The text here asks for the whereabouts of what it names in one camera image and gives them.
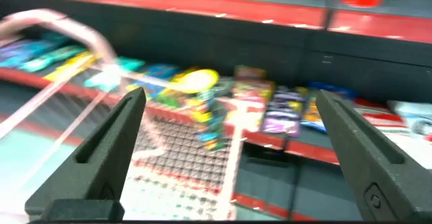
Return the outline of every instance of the blue package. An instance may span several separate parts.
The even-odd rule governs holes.
[[[169,80],[170,78],[175,76],[178,70],[179,68],[173,65],[157,64],[148,67],[144,72],[144,74],[146,76],[151,76],[162,80]],[[151,99],[156,97],[163,90],[165,90],[163,86],[157,86],[154,84],[141,82],[141,81],[136,81],[134,84],[137,86],[144,87],[146,93]]]
[[[15,68],[54,49],[57,45],[49,41],[35,41],[21,47],[8,51],[0,57],[0,67]]]
[[[356,96],[356,93],[346,88],[332,86],[321,82],[311,82],[308,87],[310,88],[310,96],[307,104],[308,107],[304,112],[303,120],[300,122],[300,124],[315,128],[321,132],[327,132],[325,130],[325,126],[321,119],[321,116],[319,115],[317,105],[315,103],[319,90],[328,90],[332,93],[340,95],[343,99],[348,100],[353,100]]]
[[[118,63],[122,69],[133,72],[143,66],[145,64],[145,61],[141,61],[138,59],[130,59],[126,57],[118,57],[116,63]],[[116,76],[115,73],[101,72],[86,80],[84,82],[84,86],[96,86],[104,92],[109,92],[119,85],[120,80],[121,78],[119,76]]]

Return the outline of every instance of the candy package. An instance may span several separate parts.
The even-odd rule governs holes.
[[[184,76],[186,76],[187,74],[189,74],[191,72],[195,72],[197,70],[199,70],[199,67],[197,67],[197,66],[188,68],[188,69],[176,74],[172,78],[171,82],[178,83],[181,81],[181,79]],[[179,108],[186,106],[186,99],[187,99],[187,96],[183,92],[180,92],[179,90],[173,90],[170,88],[166,88],[161,93],[159,93],[153,100],[162,104],[162,105],[165,105],[165,106],[168,106],[168,107],[171,107],[174,109],[179,109]]]
[[[51,72],[50,74],[44,76],[43,78],[46,80],[50,80],[52,82],[57,81],[62,77],[62,75],[64,75],[66,70],[69,70],[71,66],[74,66],[77,62],[79,62],[83,58],[88,58],[88,59],[86,63],[80,67],[80,69],[76,69],[73,72],[73,76],[76,76],[79,73],[85,71],[97,60],[96,55],[93,55],[90,51],[85,51],[77,54],[75,57],[72,57],[71,59],[68,59],[63,65],[60,65],[59,67],[55,68],[54,72]]]
[[[66,42],[63,37],[54,38],[51,35],[45,37],[49,39],[21,40],[1,48],[0,67],[20,67],[31,59],[56,49]]]
[[[146,68],[142,75],[152,76],[154,78],[170,81],[178,71],[179,68],[174,65],[157,64]],[[148,100],[155,98],[159,93],[165,90],[165,88],[162,86],[157,86],[151,83],[141,81],[135,81],[135,83],[129,85],[126,89],[131,91],[138,88],[139,86],[144,88]]]
[[[267,105],[262,131],[298,137],[306,92],[307,89],[302,87],[278,86]]]
[[[70,45],[50,53],[46,53],[36,59],[24,63],[18,69],[22,69],[27,72],[37,72],[46,67],[65,59],[69,59],[79,53],[84,52],[86,49],[78,45]]]
[[[303,120],[300,122],[301,125],[315,128],[321,132],[326,132],[324,123],[319,115],[317,105],[315,103],[317,99],[317,94],[320,89],[330,91],[332,93],[338,94],[343,99],[352,100],[355,97],[355,93],[351,90],[340,88],[337,86],[332,86],[320,82],[311,82],[309,84],[310,95],[307,103],[306,111],[303,115]]]
[[[236,111],[230,111],[227,115],[227,123],[233,124],[237,117],[243,117],[244,127],[250,132],[257,132],[262,124],[265,106],[273,93],[274,83],[265,80],[240,80],[232,89],[233,98],[243,101],[260,103],[261,107],[251,107],[247,115],[238,115]]]
[[[123,70],[133,72],[138,70],[145,64],[145,61],[138,59],[130,59],[126,57],[118,57],[116,60]],[[117,66],[108,66],[105,71],[100,72],[84,82],[87,87],[98,87],[102,91],[109,92],[120,84],[120,75],[118,74]]]

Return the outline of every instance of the candy wrapper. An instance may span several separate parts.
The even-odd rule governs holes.
[[[142,75],[152,76],[154,78],[170,81],[178,71],[179,68],[174,65],[157,64],[146,68],[145,72]],[[135,83],[129,85],[126,89],[128,91],[131,91],[140,86],[144,88],[147,100],[155,98],[162,91],[165,90],[165,88],[162,86],[157,86],[141,81],[136,81]]]
[[[209,152],[225,148],[228,142],[223,130],[225,103],[215,100],[213,89],[218,81],[219,74],[216,71],[200,69],[186,74],[178,82],[183,93],[188,94],[186,103],[197,131],[196,137]]]
[[[274,83],[264,80],[240,80],[237,81],[232,89],[233,98],[243,101],[262,104],[262,107],[250,107],[246,115],[241,115],[243,119],[248,119],[244,126],[250,132],[257,132],[262,124],[265,106],[273,93]],[[227,123],[234,124],[238,114],[230,111],[227,115]]]
[[[199,67],[191,67],[189,69],[186,69],[178,74],[176,74],[171,82],[173,83],[177,83],[179,82],[185,75],[195,72],[199,70]],[[183,92],[180,92],[179,90],[173,90],[170,88],[166,88],[165,90],[163,90],[161,93],[159,93],[153,100],[165,105],[167,107],[171,107],[174,109],[179,109],[182,107],[186,106],[186,100],[187,100],[187,96],[186,94],[184,94]]]
[[[307,89],[302,87],[278,86],[272,101],[267,105],[262,131],[298,137],[306,92]]]
[[[321,116],[319,115],[317,105],[315,103],[317,99],[317,93],[320,89],[324,89],[335,94],[338,94],[343,99],[352,100],[355,96],[355,93],[351,90],[340,88],[337,86],[332,86],[320,82],[311,82],[309,84],[310,88],[310,96],[308,100],[307,110],[304,112],[303,120],[300,122],[301,125],[315,128],[321,132],[326,132],[324,123],[321,120]]]

